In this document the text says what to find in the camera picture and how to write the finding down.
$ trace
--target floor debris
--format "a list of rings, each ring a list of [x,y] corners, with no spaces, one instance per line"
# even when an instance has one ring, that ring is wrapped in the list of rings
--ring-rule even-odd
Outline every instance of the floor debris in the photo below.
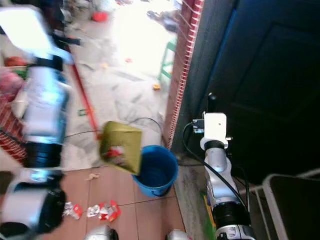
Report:
[[[104,62],[104,63],[101,64],[101,67],[103,69],[107,69],[109,67],[109,65],[108,65],[108,63]]]
[[[128,57],[128,58],[125,59],[125,62],[126,62],[127,64],[130,64],[130,63],[132,63],[133,61],[132,61],[131,58]]]
[[[161,90],[160,84],[152,84],[152,88],[153,88],[153,90],[155,90],[155,91]]]
[[[103,202],[92,207],[88,207],[86,212],[86,216],[88,218],[95,217],[98,214],[100,220],[108,220],[109,222],[112,222],[121,214],[121,211],[116,202],[112,200],[109,204],[105,204]]]
[[[90,181],[92,179],[97,179],[100,177],[100,173],[90,173],[89,177],[86,179],[86,181]]]
[[[79,206],[79,204],[73,205],[70,201],[64,204],[63,216],[71,216],[74,219],[79,220],[82,212],[82,208]]]

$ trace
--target brown floor tile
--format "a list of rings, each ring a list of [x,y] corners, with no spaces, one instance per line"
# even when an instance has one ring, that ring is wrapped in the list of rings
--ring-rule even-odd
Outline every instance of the brown floor tile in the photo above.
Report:
[[[162,197],[150,197],[150,196],[146,196],[144,195],[141,191],[139,186],[137,185],[137,183],[135,181],[133,181],[133,188],[134,188],[134,199],[135,202],[144,202],[144,201],[149,201],[149,200],[156,200],[156,199],[163,199],[163,198],[169,198],[169,197],[175,197],[176,193],[175,193],[175,189],[174,186],[171,187],[170,191],[167,193],[167,195],[162,196]]]
[[[86,235],[87,216],[82,215],[79,220],[71,216],[64,217],[62,224],[53,232],[44,234],[42,240],[83,240]]]
[[[92,169],[100,177],[91,180],[89,207],[100,203],[115,201],[118,205],[135,202],[133,179],[130,173],[111,166]]]
[[[83,211],[88,208],[88,194],[90,181],[86,180],[91,169],[66,171],[61,181],[61,187],[66,193],[67,202],[79,204]]]
[[[135,205],[139,240],[163,240],[173,229],[185,230],[175,197]]]
[[[100,221],[97,216],[87,219],[87,233],[100,225],[115,229],[121,240],[138,240],[136,209],[134,204],[120,206],[121,215],[113,222]]]

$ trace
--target marble floor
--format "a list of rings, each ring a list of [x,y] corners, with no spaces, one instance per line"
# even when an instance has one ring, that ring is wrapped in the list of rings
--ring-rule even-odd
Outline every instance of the marble floor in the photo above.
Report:
[[[164,50],[175,34],[147,16],[148,10],[158,8],[157,0],[152,3],[136,1],[117,6],[109,13],[107,21],[101,23],[89,20],[88,12],[84,11],[68,26],[68,35],[81,40],[81,45],[73,45],[71,50],[99,129],[108,121],[127,124],[143,117],[152,118],[163,126],[170,83],[162,82],[159,91],[153,90],[153,84],[159,84],[157,76]],[[8,44],[2,50],[5,56],[20,54]],[[66,136],[90,131],[88,118],[78,114],[84,106],[73,73],[64,66],[63,74],[72,89]],[[142,147],[161,144],[162,133],[154,122],[142,119],[132,126],[142,130]],[[63,169],[103,165],[98,145],[90,132],[66,138]],[[0,155],[5,159],[0,171],[19,167],[5,152],[1,151]]]

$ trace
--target red brick wall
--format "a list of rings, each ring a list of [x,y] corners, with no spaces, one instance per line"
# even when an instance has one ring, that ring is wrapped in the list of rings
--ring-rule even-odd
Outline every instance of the red brick wall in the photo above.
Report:
[[[26,157],[26,150],[21,144],[24,142],[23,124],[14,116],[10,103],[3,96],[0,96],[0,128],[0,148],[22,163]]]
[[[204,0],[182,0],[163,136],[171,148],[194,51]]]

